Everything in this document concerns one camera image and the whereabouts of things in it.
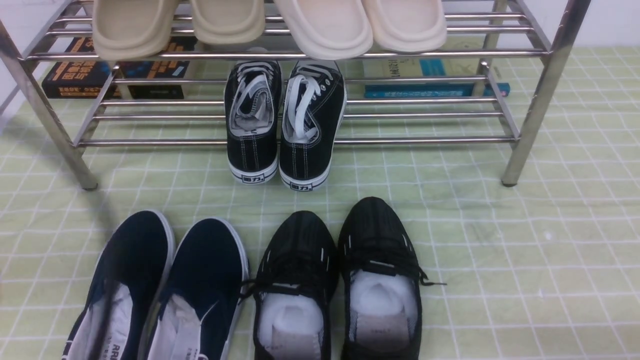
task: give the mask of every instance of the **black canvas sneaker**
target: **black canvas sneaker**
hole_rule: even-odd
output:
[[[184,236],[159,299],[149,360],[226,359],[249,261],[236,230],[219,218]]]
[[[278,169],[277,116],[282,71],[275,61],[239,62],[225,87],[227,156],[244,184],[269,181]]]
[[[358,202],[342,226],[345,284],[342,358],[417,360],[422,335],[419,286],[430,286],[402,222],[384,200]]]
[[[287,84],[280,139],[280,176],[293,190],[309,192],[326,180],[346,103],[344,78],[334,61],[296,64]]]
[[[252,287],[256,360],[330,360],[329,301],[338,283],[329,230],[309,211],[293,213],[265,250]]]
[[[62,359],[90,358],[109,301],[107,283],[115,285],[115,296],[100,358],[137,359],[138,352],[144,351],[150,309],[167,280],[174,250],[171,227],[158,212],[140,211],[120,224],[100,255],[86,305],[71,330]]]

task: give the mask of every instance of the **metal rod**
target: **metal rod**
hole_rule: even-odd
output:
[[[95,132],[99,123],[96,118],[104,114],[104,111],[106,109],[103,105],[101,105],[102,100],[104,100],[104,98],[107,96],[107,93],[113,91],[111,89],[111,83],[113,82],[113,78],[115,77],[115,75],[115,71],[111,71],[109,77],[107,78],[107,81],[105,81],[104,85],[102,86],[102,90],[100,90],[98,97],[93,101],[91,108],[89,108],[89,111],[87,111],[82,126],[80,127],[80,130],[78,131],[78,134],[74,139],[74,147],[78,148],[79,143],[90,140],[93,136],[93,133]]]
[[[122,72],[122,69],[120,68],[120,66],[118,65],[117,62],[115,61],[109,61],[109,67],[111,68],[111,71],[113,72],[113,77],[111,78],[111,80],[113,80],[113,78],[116,79],[123,79],[124,78],[124,73]],[[131,95],[131,91],[129,91],[129,87],[127,85],[123,85],[123,84],[116,84],[116,87],[118,88],[118,91],[120,92],[120,98],[123,100],[133,100],[133,95]]]
[[[507,10],[507,0],[494,0],[493,2],[493,12],[505,12]],[[489,22],[490,25],[502,25],[502,19],[493,19]],[[500,38],[500,33],[489,33],[484,37],[484,44],[482,46],[483,49],[495,49],[498,47],[498,39]],[[492,59],[489,58],[481,58],[478,62],[476,74],[484,73],[483,63],[487,63],[489,67],[491,67]],[[484,94],[484,81],[476,81],[474,85],[472,96],[482,96]]]
[[[348,105],[384,104],[482,104],[496,102],[495,97],[428,97],[421,99],[357,99],[347,100]],[[221,106],[222,100],[105,100],[104,106]]]
[[[448,13],[445,14],[447,20],[492,20],[492,19],[504,19],[504,20],[524,20],[525,14],[517,12],[503,12],[503,13]],[[191,22],[193,20],[190,15],[174,15],[174,22]],[[267,24],[281,24],[284,23],[282,16],[265,16],[264,20]],[[89,16],[62,16],[56,19],[57,24],[91,24],[92,18]]]
[[[49,51],[53,44],[56,42],[55,38],[45,38],[45,35],[48,31],[52,29],[64,28],[64,24],[56,23],[56,19],[60,16],[66,15],[74,15],[80,10],[80,5],[70,4],[69,0],[65,1],[65,4],[60,6],[55,13],[49,18],[49,20],[45,23],[45,26],[38,32],[35,38],[31,41],[31,43],[24,50],[23,55],[29,56],[33,53],[41,53],[45,51]],[[35,68],[38,66],[37,62],[27,63],[26,68],[27,72],[33,72]]]
[[[33,78],[31,68],[20,59],[20,51],[13,43],[4,24],[0,21],[0,60],[3,61],[9,74],[13,76],[18,88],[36,113],[53,144],[58,148],[63,159],[76,176],[80,185],[87,190],[94,190],[98,182],[82,160],[82,155],[71,144],[71,139],[56,115],[53,107],[42,92],[40,85]]]
[[[495,108],[496,110],[502,111],[502,116],[499,118],[504,134],[512,138],[519,138],[520,132],[518,130],[518,126],[516,126],[516,123],[513,121],[513,116],[511,116],[511,112],[509,111],[509,105],[507,105],[507,102],[501,94],[498,82],[495,80],[489,65],[487,63],[483,63],[483,65],[487,82],[489,83],[489,86],[491,86],[491,90],[495,94],[496,99],[498,99],[498,103],[495,104]]]
[[[431,113],[391,113],[391,114],[345,114],[348,120],[388,120],[388,119],[472,119],[481,117],[501,117],[501,111],[468,111],[468,112],[431,112]],[[209,113],[133,113],[96,115],[98,121],[225,121],[224,115],[212,115]]]
[[[347,84],[412,84],[412,83],[470,83],[485,80],[484,76],[435,76],[428,78],[362,78],[346,79]],[[227,79],[114,79],[117,85],[224,85]]]
[[[509,136],[432,136],[424,138],[338,138],[336,145],[420,145],[465,143],[511,143]],[[105,139],[81,142],[81,147],[225,146],[226,139]]]
[[[514,186],[518,183],[590,3],[591,0],[569,0],[567,2],[564,15],[558,26],[556,38],[551,47],[551,54],[548,57],[545,68],[542,70],[529,111],[522,124],[520,140],[513,149],[507,169],[502,176],[502,184],[504,186]]]
[[[478,33],[528,33],[533,32],[534,29],[528,25],[460,25],[449,26],[447,28],[449,33],[459,34],[478,34]],[[74,37],[90,37],[93,34],[91,29],[52,29],[45,35],[48,37],[58,38],[74,38]],[[171,35],[175,37],[179,36],[193,36],[193,29],[188,28],[173,28]],[[291,34],[289,29],[265,29],[264,35],[277,35],[288,36]]]
[[[535,58],[547,55],[542,49],[461,49],[437,50],[426,53],[367,53],[357,59],[394,59],[404,58]],[[137,61],[192,61],[192,60],[299,60],[309,58],[302,53],[198,53],[171,52],[159,53]],[[26,58],[28,61],[99,61],[95,53],[36,53]]]
[[[524,19],[518,20],[520,25],[530,25],[533,28],[532,33],[528,33],[527,37],[529,41],[531,41],[531,45],[537,49],[544,49],[547,51],[551,50],[551,41],[545,34],[545,31],[542,29],[542,26],[536,20],[536,17],[533,15],[529,7],[522,0],[509,0],[509,7],[518,13],[523,13],[525,15]]]

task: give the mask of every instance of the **black shoelace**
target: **black shoelace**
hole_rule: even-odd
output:
[[[245,293],[240,294],[241,300],[274,287],[281,287],[285,290],[288,288],[287,285],[295,286],[295,288],[291,288],[292,293],[298,293],[302,289],[323,288],[324,280],[320,275],[324,272],[324,265],[320,261],[311,260],[310,257],[292,253],[274,259],[268,267],[260,277],[243,281],[242,287],[246,285],[250,285],[250,287]]]
[[[407,259],[404,249],[381,249],[379,247],[363,247],[352,250],[347,258],[352,268],[364,269],[375,266],[378,270],[388,267],[389,275],[417,275],[420,285],[446,285],[446,282],[433,282],[429,280],[424,270],[413,261]]]

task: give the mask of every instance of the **black lace-up shoe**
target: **black lace-up shoe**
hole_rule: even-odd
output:
[[[402,222],[384,200],[358,202],[339,240],[345,284],[342,358],[417,360],[422,334],[419,285],[434,285],[420,268]]]
[[[256,304],[256,360],[330,360],[329,301],[338,255],[325,224],[309,211],[292,214],[267,247],[244,297]]]
[[[269,181],[278,170],[277,116],[282,71],[275,61],[238,63],[225,88],[227,156],[244,184]]]
[[[346,103],[344,78],[334,61],[296,64],[287,84],[280,139],[280,176],[293,190],[312,191],[328,177]]]

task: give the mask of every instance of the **white shoelace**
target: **white shoelace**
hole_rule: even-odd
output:
[[[305,116],[307,114],[307,109],[311,104],[311,101],[315,100],[316,96],[320,96],[322,92],[326,90],[326,86],[331,85],[330,80],[333,80],[333,76],[328,70],[321,67],[315,67],[313,65],[303,66],[299,70],[299,73],[299,75],[296,75],[289,80],[289,86],[291,89],[289,99],[293,99],[293,101],[289,101],[286,111],[289,123],[293,128],[291,142],[309,143],[317,134],[318,130],[314,127],[313,129],[305,131]],[[325,84],[319,84],[317,82],[316,77],[320,75],[318,73],[325,74],[329,77],[329,79],[325,81],[326,86]],[[302,95],[300,102],[296,103],[296,99],[300,94],[300,85],[306,85],[307,89]]]
[[[238,68],[237,77],[238,77],[238,83],[240,84],[238,87],[238,91],[241,93],[241,95],[240,95],[240,99],[236,101],[236,109],[234,109],[234,113],[236,114],[240,107],[240,104],[244,102],[246,97],[251,96],[255,93],[254,88],[259,83],[262,83],[262,82],[267,83],[267,76],[266,76],[267,72],[263,67],[260,67],[259,65],[265,65],[267,67],[270,67],[270,64],[266,62],[251,62],[251,63],[242,64]],[[263,75],[256,76],[253,80],[251,80],[251,82],[249,82],[248,84],[245,84],[244,79],[247,76],[247,74],[254,71],[261,72],[263,73]]]

